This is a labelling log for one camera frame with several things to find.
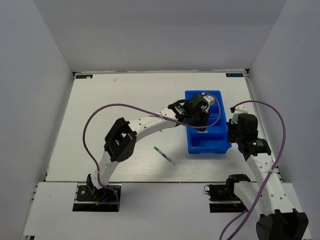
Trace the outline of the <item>green refill pen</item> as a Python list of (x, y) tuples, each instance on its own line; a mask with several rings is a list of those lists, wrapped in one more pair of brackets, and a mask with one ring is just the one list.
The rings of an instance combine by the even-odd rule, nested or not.
[(166, 154), (164, 154), (158, 147), (153, 147), (166, 161), (168, 161), (171, 165), (176, 166), (176, 163), (170, 159)]

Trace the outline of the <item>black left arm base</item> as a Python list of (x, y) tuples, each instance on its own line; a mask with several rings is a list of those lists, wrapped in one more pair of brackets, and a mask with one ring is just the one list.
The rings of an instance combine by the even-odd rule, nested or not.
[(96, 197), (93, 197), (86, 185), (78, 185), (75, 192), (73, 212), (119, 212), (121, 199), (121, 185), (111, 185), (117, 193), (102, 188)]

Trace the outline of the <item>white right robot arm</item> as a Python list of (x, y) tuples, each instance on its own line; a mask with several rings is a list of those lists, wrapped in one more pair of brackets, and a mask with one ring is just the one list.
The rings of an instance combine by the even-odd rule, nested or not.
[(258, 137), (258, 119), (253, 114), (234, 113), (227, 123), (228, 141), (236, 143), (253, 172), (259, 190), (249, 186), (245, 176), (228, 184), (226, 195), (240, 198), (249, 213), (259, 219), (256, 233), (260, 240), (301, 240), (309, 220), (288, 198), (278, 174), (272, 170), (271, 149)]

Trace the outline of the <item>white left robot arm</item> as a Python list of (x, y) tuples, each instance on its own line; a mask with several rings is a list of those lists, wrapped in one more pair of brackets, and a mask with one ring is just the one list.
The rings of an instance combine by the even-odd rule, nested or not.
[(87, 176), (86, 188), (90, 196), (101, 200), (111, 190), (109, 182), (113, 172), (119, 163), (132, 156), (136, 143), (141, 139), (180, 125), (204, 131), (210, 107), (215, 102), (213, 96), (197, 93), (190, 100), (181, 99), (159, 112), (148, 112), (144, 118), (117, 119), (104, 138), (101, 160), (95, 162), (96, 171)]

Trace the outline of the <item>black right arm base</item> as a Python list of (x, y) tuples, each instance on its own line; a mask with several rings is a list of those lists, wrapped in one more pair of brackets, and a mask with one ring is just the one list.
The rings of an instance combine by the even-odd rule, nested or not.
[(240, 201), (234, 193), (235, 183), (239, 182), (251, 182), (251, 179), (246, 174), (231, 174), (224, 184), (206, 184), (203, 190), (211, 202)]

